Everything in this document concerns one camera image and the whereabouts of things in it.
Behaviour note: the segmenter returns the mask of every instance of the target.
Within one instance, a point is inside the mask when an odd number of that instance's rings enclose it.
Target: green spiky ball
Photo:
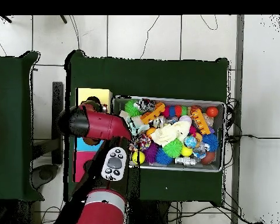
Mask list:
[[[181,107],[181,116],[188,114],[188,108],[185,106]]]
[[[141,115],[140,111],[134,107],[135,102],[137,102],[137,100],[129,100],[124,106],[124,111],[126,111],[131,117]]]
[[[163,150],[167,156],[176,158],[180,156],[182,148],[183,143],[176,138],[172,142],[169,142],[167,145],[165,145]]]

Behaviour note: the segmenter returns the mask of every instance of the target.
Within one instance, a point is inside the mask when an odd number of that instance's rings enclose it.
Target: pink box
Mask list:
[[[79,182],[84,175],[83,165],[88,160],[92,160],[96,152],[94,151],[77,151],[76,152],[76,174],[75,182]]]

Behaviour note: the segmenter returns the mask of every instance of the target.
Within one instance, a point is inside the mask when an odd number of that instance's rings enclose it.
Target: blue ball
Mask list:
[[[218,138],[214,134],[203,135],[202,141],[209,145],[210,152],[215,152],[219,147]]]
[[[162,165],[169,165],[173,161],[173,158],[167,156],[162,148],[159,148],[156,153],[156,162]]]
[[[195,148],[196,144],[197,144],[197,140],[196,138],[194,138],[193,136],[187,136],[184,140],[184,144],[185,146],[187,146],[188,148]]]

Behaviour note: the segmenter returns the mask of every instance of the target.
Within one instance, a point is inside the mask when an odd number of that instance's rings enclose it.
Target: table surface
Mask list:
[[[113,96],[164,97],[226,102],[229,62],[157,61],[152,59],[88,58],[72,51],[65,63],[66,106],[75,105],[76,88],[109,89]],[[69,139],[68,160],[73,161],[74,138]],[[65,198],[74,189],[69,162]],[[160,201],[211,201],[222,204],[222,172],[141,169],[140,199]]]
[[[30,71],[39,54],[0,57],[0,199],[42,200],[30,185]]]

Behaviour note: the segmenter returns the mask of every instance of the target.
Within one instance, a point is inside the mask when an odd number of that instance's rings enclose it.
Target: gray plastic bin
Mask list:
[[[139,97],[139,96],[131,96],[131,99],[151,99],[155,102],[163,102],[165,105],[169,106],[193,106],[197,105],[202,107],[203,112],[210,107],[215,106],[219,110],[219,114],[214,118],[213,129],[215,130],[215,135],[219,139],[219,148],[216,151],[215,160],[209,165],[202,165],[201,163],[197,163],[194,166],[185,167],[182,164],[169,164],[167,166],[161,165],[158,163],[154,163],[153,166],[149,163],[143,163],[140,165],[142,169],[159,169],[159,170],[179,170],[179,171],[199,171],[199,172],[219,172],[222,170],[224,165],[224,154],[225,154],[225,120],[226,120],[226,104],[219,101],[201,101],[201,100],[179,100],[179,99],[166,99],[166,98],[152,98],[152,97]],[[124,106],[127,101],[131,99],[124,99],[120,96],[116,96],[113,98],[113,113],[119,114],[121,110],[124,110]],[[130,161],[130,166],[134,166],[135,164]]]

